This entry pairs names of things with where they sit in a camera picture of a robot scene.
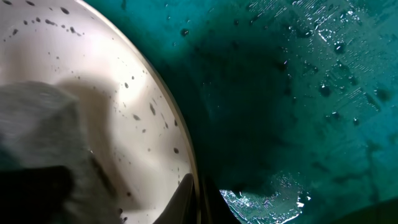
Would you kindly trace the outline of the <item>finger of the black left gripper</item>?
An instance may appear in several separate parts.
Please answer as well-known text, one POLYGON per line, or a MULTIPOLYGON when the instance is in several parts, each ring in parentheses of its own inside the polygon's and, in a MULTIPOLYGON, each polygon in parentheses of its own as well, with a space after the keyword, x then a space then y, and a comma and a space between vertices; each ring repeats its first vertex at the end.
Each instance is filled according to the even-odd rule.
POLYGON ((1 172, 1 224, 63 223, 74 181, 64 166, 1 172))

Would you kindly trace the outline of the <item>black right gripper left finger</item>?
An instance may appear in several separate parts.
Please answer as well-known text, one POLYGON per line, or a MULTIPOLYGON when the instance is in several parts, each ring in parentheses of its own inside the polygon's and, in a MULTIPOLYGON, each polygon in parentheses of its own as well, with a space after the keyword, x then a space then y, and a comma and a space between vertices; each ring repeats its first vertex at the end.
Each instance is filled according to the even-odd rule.
POLYGON ((197 223, 197 200, 192 174, 186 174, 154 224, 197 223))

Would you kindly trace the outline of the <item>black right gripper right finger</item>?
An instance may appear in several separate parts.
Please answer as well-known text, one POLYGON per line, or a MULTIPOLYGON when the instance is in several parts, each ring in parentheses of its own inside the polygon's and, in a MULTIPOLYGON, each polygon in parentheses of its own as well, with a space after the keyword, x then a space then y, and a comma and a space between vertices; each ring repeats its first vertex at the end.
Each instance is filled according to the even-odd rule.
POLYGON ((214 181, 204 177, 200 183, 201 223, 241 224, 229 209, 214 181))

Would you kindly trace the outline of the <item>teal grey sponge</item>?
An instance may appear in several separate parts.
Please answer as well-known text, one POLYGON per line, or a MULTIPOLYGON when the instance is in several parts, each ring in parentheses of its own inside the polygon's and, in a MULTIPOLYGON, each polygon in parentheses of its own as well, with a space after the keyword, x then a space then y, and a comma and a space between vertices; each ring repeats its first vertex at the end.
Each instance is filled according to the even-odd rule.
POLYGON ((119 223, 115 190, 94 157, 78 100, 53 85, 23 82, 1 87, 1 172, 64 166, 74 188, 63 223, 119 223))

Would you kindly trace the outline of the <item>white speckled plate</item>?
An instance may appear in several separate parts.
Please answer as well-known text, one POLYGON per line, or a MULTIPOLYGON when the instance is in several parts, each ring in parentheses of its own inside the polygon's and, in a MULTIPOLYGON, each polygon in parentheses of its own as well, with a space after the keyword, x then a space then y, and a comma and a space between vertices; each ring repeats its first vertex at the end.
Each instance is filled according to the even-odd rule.
POLYGON ((154 223, 186 174, 198 175, 165 83, 84 1, 1 2, 1 87, 42 82, 78 100, 86 140, 115 190, 119 223, 154 223))

